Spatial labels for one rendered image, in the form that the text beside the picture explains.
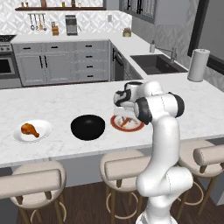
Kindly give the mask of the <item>dark wooden wall shelf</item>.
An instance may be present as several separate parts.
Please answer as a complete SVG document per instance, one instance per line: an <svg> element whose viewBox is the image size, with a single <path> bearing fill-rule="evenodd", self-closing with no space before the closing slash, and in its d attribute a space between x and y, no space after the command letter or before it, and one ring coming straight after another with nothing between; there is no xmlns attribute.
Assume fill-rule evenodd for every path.
<svg viewBox="0 0 224 224"><path fill-rule="evenodd" d="M104 7L18 7L15 11L105 11Z"/></svg>

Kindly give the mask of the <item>hanging kitchen tools rail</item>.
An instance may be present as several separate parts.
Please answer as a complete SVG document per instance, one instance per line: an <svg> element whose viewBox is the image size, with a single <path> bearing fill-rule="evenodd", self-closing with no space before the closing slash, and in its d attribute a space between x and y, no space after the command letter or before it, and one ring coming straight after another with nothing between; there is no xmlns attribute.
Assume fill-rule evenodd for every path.
<svg viewBox="0 0 224 224"><path fill-rule="evenodd" d="M45 31L46 21L45 13L29 13L29 19L31 22L30 28L32 31Z"/></svg>

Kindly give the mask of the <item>beige bar stool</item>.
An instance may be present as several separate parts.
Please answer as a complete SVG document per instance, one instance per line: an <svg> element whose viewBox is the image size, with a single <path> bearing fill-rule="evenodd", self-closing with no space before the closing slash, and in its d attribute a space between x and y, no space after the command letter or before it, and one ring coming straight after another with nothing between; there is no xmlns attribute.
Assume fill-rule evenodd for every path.
<svg viewBox="0 0 224 224"><path fill-rule="evenodd" d="M146 168L150 159L150 156L145 156L138 150L118 151L102 156L100 174L106 185L106 208L110 213L110 224L115 224L115 219L127 220L140 214L143 197L135 194L136 180L137 175ZM116 215L116 193L127 193L129 205L132 198L136 199L134 213L129 216Z"/></svg>
<svg viewBox="0 0 224 224"><path fill-rule="evenodd" d="M0 178L0 200L10 198L25 224L32 224L34 214L42 222L40 209L53 203L59 224L65 224L67 210L63 191L66 181L67 173L60 162L24 164L10 176Z"/></svg>
<svg viewBox="0 0 224 224"><path fill-rule="evenodd" d="M183 198L178 199L180 205L176 219L180 218L184 205L199 205L198 215L201 215L216 179L224 172L224 144L215 146L206 140L182 142L178 165L186 167L194 177L210 179L210 182L206 192L203 192L199 186L201 199L197 202L186 201L189 190L183 193Z"/></svg>

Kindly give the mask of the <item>dark sink basin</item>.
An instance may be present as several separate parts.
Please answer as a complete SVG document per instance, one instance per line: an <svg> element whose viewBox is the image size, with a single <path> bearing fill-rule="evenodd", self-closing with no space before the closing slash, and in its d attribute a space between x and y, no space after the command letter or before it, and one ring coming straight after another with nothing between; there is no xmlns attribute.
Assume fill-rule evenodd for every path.
<svg viewBox="0 0 224 224"><path fill-rule="evenodd" d="M145 71L147 75L186 73L187 70L176 62L171 63L163 54L134 55L131 58Z"/></svg>

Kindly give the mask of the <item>white plate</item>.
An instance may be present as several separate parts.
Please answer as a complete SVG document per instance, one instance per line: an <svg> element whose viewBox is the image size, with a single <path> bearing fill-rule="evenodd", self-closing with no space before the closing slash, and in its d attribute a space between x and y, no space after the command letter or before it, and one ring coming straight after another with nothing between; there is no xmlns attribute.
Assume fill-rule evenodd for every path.
<svg viewBox="0 0 224 224"><path fill-rule="evenodd" d="M32 124L35 130L39 133L39 137L34 135L25 135L21 132L21 126L25 123ZM13 131L13 137L20 143L35 143L43 138L47 137L52 132L52 125L45 120L30 120L18 125Z"/></svg>

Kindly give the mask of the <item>white paper towel roll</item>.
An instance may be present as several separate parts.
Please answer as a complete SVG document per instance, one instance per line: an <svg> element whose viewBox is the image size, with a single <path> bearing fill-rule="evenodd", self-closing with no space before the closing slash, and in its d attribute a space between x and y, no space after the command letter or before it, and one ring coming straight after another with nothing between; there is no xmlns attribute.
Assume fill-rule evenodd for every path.
<svg viewBox="0 0 224 224"><path fill-rule="evenodd" d="M210 52L206 49L194 49L187 79L193 82L202 82L206 71Z"/></svg>

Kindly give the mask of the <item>black framed window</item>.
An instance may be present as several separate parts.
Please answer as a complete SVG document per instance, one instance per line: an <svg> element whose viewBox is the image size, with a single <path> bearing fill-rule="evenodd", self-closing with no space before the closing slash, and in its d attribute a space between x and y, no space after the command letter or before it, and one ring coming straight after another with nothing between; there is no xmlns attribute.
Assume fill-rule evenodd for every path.
<svg viewBox="0 0 224 224"><path fill-rule="evenodd" d="M207 66L224 75L224 0L199 0L187 55L210 51Z"/></svg>

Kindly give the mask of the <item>grey wall cupboards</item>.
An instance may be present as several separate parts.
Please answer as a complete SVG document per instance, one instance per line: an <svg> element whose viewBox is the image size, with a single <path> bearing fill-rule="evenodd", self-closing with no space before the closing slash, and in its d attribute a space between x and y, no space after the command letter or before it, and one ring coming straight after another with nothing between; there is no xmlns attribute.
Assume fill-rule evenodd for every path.
<svg viewBox="0 0 224 224"><path fill-rule="evenodd" d="M190 0L120 0L119 9L154 25L182 25Z"/></svg>

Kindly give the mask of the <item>red rimmed plate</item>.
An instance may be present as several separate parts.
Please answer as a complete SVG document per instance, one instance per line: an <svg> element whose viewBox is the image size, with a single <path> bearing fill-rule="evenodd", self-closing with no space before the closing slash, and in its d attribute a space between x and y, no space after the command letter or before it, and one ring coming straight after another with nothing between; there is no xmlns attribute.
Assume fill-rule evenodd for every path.
<svg viewBox="0 0 224 224"><path fill-rule="evenodd" d="M135 131L141 130L144 127L143 122L140 122L139 120L135 120L131 118L131 120L125 126L121 128L121 124L126 118L127 117L113 115L110 118L110 123L115 129L123 131L123 132L135 132Z"/></svg>

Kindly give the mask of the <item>chicken drumstick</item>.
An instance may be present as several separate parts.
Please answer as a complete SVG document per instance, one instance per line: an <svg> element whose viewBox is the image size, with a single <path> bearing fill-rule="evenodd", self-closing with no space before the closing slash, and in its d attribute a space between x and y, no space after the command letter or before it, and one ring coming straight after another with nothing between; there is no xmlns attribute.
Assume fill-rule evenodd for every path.
<svg viewBox="0 0 224 224"><path fill-rule="evenodd" d="M35 130L34 126L29 123L25 123L21 126L21 132L25 135L34 135L39 137L39 133Z"/></svg>

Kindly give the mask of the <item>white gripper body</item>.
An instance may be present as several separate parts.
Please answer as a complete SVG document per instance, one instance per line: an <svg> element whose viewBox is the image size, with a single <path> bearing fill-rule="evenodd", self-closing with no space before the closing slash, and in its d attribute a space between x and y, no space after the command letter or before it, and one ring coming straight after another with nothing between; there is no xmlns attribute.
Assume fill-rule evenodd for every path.
<svg viewBox="0 0 224 224"><path fill-rule="evenodd" d="M127 118L135 118L136 117L133 109L127 109L127 108L123 108L123 107L115 107L114 115L127 117Z"/></svg>

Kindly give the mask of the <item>grey sink tap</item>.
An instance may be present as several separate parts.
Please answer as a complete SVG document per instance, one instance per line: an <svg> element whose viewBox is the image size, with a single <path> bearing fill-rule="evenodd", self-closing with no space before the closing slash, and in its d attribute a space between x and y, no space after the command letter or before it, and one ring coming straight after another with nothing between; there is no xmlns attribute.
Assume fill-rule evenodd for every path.
<svg viewBox="0 0 224 224"><path fill-rule="evenodd" d="M177 58L177 48L176 48L176 47L173 47L172 49L165 49L165 48L161 48L161 47L156 46L156 48L157 48L158 50L161 50L161 51L169 52L169 53L171 54L171 59L170 59L170 61L171 61L172 64L174 63L174 61L175 61L176 58Z"/></svg>

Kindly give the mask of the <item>steel coffee machine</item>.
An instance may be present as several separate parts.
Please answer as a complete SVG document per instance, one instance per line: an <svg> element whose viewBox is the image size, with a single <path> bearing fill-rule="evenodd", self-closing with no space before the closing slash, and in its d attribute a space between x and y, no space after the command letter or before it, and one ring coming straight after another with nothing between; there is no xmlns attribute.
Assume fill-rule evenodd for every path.
<svg viewBox="0 0 224 224"><path fill-rule="evenodd" d="M77 24L77 18L75 15L65 15L66 20L66 35L77 36L81 28Z"/></svg>

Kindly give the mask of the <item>black bowl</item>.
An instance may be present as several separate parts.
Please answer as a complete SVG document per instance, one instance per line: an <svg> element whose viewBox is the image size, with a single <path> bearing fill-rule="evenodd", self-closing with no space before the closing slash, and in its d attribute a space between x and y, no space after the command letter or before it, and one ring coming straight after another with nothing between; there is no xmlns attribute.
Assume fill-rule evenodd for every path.
<svg viewBox="0 0 224 224"><path fill-rule="evenodd" d="M84 141L99 138L104 130L105 121L98 115L80 115L71 122L73 135Z"/></svg>

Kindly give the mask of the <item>steel oven with hob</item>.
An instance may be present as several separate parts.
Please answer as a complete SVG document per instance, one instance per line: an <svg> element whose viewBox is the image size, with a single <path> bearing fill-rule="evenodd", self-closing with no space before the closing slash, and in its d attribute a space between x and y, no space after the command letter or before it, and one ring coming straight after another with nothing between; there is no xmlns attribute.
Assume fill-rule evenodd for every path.
<svg viewBox="0 0 224 224"><path fill-rule="evenodd" d="M0 89L22 87L11 44L14 38L15 35L0 34Z"/></svg>

